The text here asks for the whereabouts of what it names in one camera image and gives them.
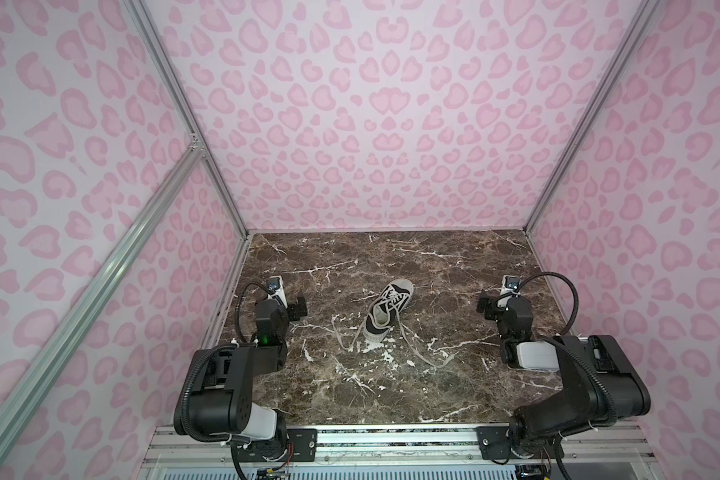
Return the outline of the black white canvas sneaker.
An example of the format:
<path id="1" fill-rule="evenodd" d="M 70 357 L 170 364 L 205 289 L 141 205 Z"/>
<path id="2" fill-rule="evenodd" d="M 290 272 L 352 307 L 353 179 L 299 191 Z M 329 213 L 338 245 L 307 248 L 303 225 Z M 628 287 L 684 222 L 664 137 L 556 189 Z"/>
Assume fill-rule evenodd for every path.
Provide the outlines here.
<path id="1" fill-rule="evenodd" d="M 364 337 L 371 342 L 381 342 L 399 320 L 413 293 L 414 284 L 408 279 L 396 279 L 387 284 L 367 311 Z"/>

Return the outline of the white shoelace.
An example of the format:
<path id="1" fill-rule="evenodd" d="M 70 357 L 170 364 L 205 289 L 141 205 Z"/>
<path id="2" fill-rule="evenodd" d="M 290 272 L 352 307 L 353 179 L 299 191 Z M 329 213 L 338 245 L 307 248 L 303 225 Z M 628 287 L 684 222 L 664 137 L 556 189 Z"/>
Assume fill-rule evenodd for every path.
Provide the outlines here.
<path id="1" fill-rule="evenodd" d="M 347 351 L 347 352 L 351 351 L 351 350 L 353 349 L 353 346 L 354 346 L 355 342 L 359 339 L 359 337 L 360 337 L 360 336 L 363 336 L 363 337 L 364 337 L 364 335 L 363 335 L 363 327 L 364 327 L 364 323 L 365 323 L 367 311 L 366 311 L 366 314 L 365 314 L 365 317 L 364 317 L 363 321 L 361 322 L 360 326 L 358 327 L 357 331 L 355 332 L 354 336 L 352 337 L 352 339 L 351 339 L 351 341 L 349 342 L 348 345 L 345 345 L 345 344 L 344 344 L 341 335 L 340 335 L 340 334 L 338 333 L 338 331 L 336 330 L 335 320 L 334 320 L 334 319 L 331 319 L 331 323 L 332 323 L 332 327 L 333 327 L 333 333 L 334 333 L 334 335 L 336 336 L 336 339 L 337 339 L 337 341 L 338 341 L 338 343 L 339 343 L 339 346 L 340 346 L 340 348 L 341 348 L 342 350 Z M 453 354 L 447 355 L 447 356 L 445 357 L 445 359 L 442 360 L 442 361 L 433 361 L 433 360 L 425 357 L 425 356 L 419 351 L 418 347 L 414 344 L 414 342 L 409 338 L 409 335 L 407 334 L 407 331 L 406 331 L 406 327 L 404 326 L 403 322 L 401 321 L 401 314 L 400 314 L 399 320 L 396 322 L 396 324 L 395 324 L 393 327 L 395 327 L 395 326 L 398 326 L 398 327 L 399 327 L 399 329 L 400 329 L 400 331 L 401 331 L 401 335 L 402 335 L 403 341 L 404 341 L 405 344 L 409 347 L 409 349 L 411 350 L 411 352 L 412 352 L 420 361 L 424 362 L 427 366 L 432 367 L 432 368 L 444 368 L 444 367 L 446 367 L 449 363 L 452 362 L 452 360 L 453 360 L 453 358 L 454 358 L 454 355 L 453 355 Z"/>

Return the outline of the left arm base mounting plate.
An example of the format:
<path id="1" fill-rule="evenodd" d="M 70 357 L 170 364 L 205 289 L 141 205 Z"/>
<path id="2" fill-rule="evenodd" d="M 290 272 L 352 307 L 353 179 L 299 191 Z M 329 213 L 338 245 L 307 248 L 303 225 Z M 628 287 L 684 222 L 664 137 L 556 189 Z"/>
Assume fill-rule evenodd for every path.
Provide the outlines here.
<path id="1" fill-rule="evenodd" d="M 317 444 L 317 429 L 288 428 L 285 432 L 277 432 L 271 440 L 238 445 L 236 452 L 238 460 L 246 463 L 313 462 Z"/>

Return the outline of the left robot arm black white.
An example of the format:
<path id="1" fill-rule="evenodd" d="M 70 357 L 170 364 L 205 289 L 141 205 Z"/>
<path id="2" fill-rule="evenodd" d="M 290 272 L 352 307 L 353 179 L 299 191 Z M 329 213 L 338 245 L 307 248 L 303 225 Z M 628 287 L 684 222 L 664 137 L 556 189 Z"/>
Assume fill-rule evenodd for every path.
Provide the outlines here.
<path id="1" fill-rule="evenodd" d="M 286 305 L 272 296 L 255 305 L 255 341 L 194 353 L 174 412 L 177 434 L 202 443 L 237 443 L 278 459 L 287 449 L 284 415 L 253 401 L 254 379 L 281 371 L 291 322 L 308 315 L 306 299 Z"/>

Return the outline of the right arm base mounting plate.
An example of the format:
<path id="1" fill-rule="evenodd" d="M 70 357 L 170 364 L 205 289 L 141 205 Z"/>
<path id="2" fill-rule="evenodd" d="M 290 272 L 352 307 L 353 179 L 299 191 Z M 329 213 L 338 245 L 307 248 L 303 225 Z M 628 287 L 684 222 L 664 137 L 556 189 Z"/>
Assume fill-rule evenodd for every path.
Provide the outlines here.
<path id="1" fill-rule="evenodd" d="M 522 432 L 508 425 L 479 426 L 476 435 L 482 459 L 499 465 L 519 460 L 556 460 L 562 453 L 555 438 L 525 438 Z"/>

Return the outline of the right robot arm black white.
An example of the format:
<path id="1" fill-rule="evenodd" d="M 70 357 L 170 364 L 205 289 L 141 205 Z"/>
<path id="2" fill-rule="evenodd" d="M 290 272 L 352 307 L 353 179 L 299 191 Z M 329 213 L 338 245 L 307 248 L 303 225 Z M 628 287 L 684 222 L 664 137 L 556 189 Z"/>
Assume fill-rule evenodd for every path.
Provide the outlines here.
<path id="1" fill-rule="evenodd" d="M 485 460 L 504 465 L 534 458 L 569 436 L 649 412 L 648 389 L 614 337 L 536 337 L 530 301 L 509 292 L 497 297 L 482 293 L 476 310 L 496 323 L 507 367 L 556 372 L 562 382 L 551 396 L 516 408 L 503 431 L 477 429 Z"/>

